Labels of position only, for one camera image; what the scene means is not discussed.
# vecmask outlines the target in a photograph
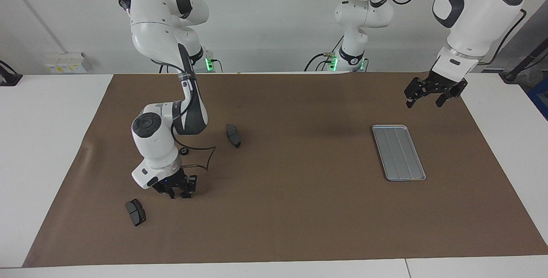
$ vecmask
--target white wall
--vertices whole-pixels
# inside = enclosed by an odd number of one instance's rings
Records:
[[[313,55],[331,51],[342,35],[334,20],[342,0],[205,1],[210,20],[195,29],[227,72],[301,71]],[[430,68],[448,35],[432,16],[432,1],[396,6],[388,28],[368,30],[370,71]],[[544,1],[526,0],[529,16]],[[42,53],[61,48],[84,52],[94,73],[157,71],[133,47],[128,23],[117,0],[0,0],[0,58],[21,73],[43,73]]]

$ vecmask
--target electrical box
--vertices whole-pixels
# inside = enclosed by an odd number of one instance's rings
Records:
[[[90,65],[82,53],[46,53],[45,67],[52,74],[82,74],[88,73],[90,69]]]

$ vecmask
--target rectangular tray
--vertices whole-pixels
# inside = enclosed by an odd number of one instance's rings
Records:
[[[426,179],[406,126],[375,125],[372,129],[388,180],[403,182]]]

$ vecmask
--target black wheel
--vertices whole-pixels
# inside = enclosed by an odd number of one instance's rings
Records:
[[[186,156],[188,155],[188,153],[190,153],[190,150],[188,149],[188,147],[181,147],[181,149],[179,150],[179,154],[181,156]]]

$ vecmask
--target gray tray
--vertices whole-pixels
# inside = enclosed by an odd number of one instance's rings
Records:
[[[426,179],[406,126],[375,125],[372,129],[388,180],[402,182]]]

